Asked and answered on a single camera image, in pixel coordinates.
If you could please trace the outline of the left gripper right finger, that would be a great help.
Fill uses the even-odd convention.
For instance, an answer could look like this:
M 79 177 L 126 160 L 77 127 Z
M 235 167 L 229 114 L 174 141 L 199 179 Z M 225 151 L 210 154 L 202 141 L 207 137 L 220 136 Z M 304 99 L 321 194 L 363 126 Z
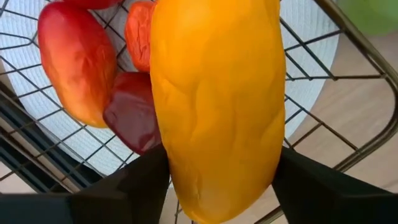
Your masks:
M 272 187 L 289 223 L 397 224 L 397 194 L 286 147 Z

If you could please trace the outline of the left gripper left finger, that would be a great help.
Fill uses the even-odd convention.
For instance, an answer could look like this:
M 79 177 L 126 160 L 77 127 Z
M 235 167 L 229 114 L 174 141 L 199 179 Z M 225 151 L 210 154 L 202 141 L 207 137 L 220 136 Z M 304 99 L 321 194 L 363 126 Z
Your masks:
M 162 145 L 74 194 L 3 194 L 1 224 L 158 223 L 169 187 Z

